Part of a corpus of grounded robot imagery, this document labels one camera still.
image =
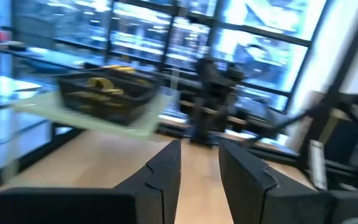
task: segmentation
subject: wooden desk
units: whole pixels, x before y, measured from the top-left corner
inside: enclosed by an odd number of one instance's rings
[[[112,188],[141,168],[172,138],[125,139],[87,131],[21,173],[19,185]],[[311,185],[295,168],[269,162],[295,180]],[[232,223],[220,178],[218,149],[182,140],[181,189],[177,224]]]

